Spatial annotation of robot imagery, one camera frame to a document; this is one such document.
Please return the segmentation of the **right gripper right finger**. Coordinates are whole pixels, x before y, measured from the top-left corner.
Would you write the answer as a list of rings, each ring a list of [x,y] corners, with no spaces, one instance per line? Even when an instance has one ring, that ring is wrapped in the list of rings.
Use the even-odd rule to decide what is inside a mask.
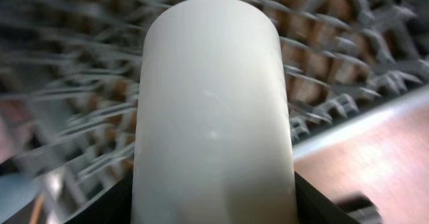
[[[294,178],[300,224],[359,224],[297,172],[294,173]]]

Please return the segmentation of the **white cup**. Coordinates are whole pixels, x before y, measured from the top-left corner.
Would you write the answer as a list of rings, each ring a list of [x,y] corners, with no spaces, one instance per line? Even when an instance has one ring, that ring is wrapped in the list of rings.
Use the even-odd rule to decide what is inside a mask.
[[[298,220],[280,39],[240,0],[187,0],[145,36],[132,222]]]

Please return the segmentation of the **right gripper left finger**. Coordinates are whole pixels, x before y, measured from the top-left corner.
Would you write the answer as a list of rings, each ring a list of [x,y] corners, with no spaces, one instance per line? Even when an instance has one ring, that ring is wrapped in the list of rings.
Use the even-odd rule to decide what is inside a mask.
[[[130,224],[133,171],[65,224]]]

